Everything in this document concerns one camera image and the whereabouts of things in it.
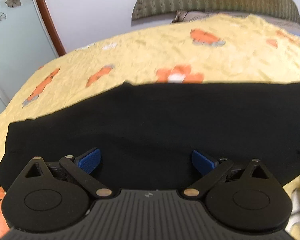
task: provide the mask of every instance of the blue gripper pad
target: blue gripper pad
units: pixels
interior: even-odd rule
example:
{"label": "blue gripper pad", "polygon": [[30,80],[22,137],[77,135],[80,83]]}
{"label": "blue gripper pad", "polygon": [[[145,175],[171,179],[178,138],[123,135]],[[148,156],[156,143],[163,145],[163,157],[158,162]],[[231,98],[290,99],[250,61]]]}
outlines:
{"label": "blue gripper pad", "polygon": [[207,175],[219,162],[207,154],[201,154],[197,151],[192,152],[192,164],[201,173],[202,176]]}
{"label": "blue gripper pad", "polygon": [[86,153],[80,155],[74,160],[78,167],[90,174],[101,161],[101,152],[97,148],[93,148]]}

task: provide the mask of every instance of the black fabric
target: black fabric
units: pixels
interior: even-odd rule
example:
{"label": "black fabric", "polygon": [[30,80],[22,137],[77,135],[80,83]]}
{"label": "black fabric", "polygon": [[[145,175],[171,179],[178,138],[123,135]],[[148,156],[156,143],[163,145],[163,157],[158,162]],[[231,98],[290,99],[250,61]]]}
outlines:
{"label": "black fabric", "polygon": [[124,83],[35,120],[9,125],[0,185],[34,156],[58,161],[99,147],[92,176],[110,188],[182,189],[200,175],[196,149],[214,158],[261,159],[284,185],[300,174],[300,83]]}

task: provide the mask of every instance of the bed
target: bed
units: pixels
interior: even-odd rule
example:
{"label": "bed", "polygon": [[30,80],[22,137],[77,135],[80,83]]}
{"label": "bed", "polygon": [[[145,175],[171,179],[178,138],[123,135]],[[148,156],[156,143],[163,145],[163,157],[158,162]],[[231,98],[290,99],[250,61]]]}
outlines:
{"label": "bed", "polygon": [[[124,82],[300,82],[300,37],[255,15],[218,14],[76,49],[40,67],[1,113],[0,161],[10,123],[53,113]],[[300,211],[300,176],[284,189]],[[0,205],[4,194],[0,188]],[[288,224],[296,239],[298,223],[295,216]],[[6,230],[0,208],[0,237]]]}

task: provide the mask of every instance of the ribbed gray surface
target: ribbed gray surface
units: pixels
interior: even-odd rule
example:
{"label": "ribbed gray surface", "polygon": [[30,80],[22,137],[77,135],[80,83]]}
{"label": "ribbed gray surface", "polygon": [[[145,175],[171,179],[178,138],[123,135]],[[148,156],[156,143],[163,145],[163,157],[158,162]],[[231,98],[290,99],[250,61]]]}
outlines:
{"label": "ribbed gray surface", "polygon": [[248,236],[218,225],[198,201],[175,191],[122,190],[99,200],[78,224],[54,233],[12,229],[2,240],[292,240],[285,231]]}

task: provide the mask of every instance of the brown wooden door frame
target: brown wooden door frame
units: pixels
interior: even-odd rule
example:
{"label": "brown wooden door frame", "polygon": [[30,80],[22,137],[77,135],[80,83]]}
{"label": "brown wooden door frame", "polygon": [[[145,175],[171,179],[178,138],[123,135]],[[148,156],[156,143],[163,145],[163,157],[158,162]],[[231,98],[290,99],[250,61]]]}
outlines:
{"label": "brown wooden door frame", "polygon": [[47,32],[51,38],[51,41],[52,41],[54,47],[56,48],[58,55],[63,56],[64,54],[66,54],[66,50],[63,47],[60,37],[57,33],[57,30],[53,24],[46,1],[45,0],[36,0],[36,2],[38,5],[38,9],[40,11],[42,20],[44,22],[44,25],[46,26]]}

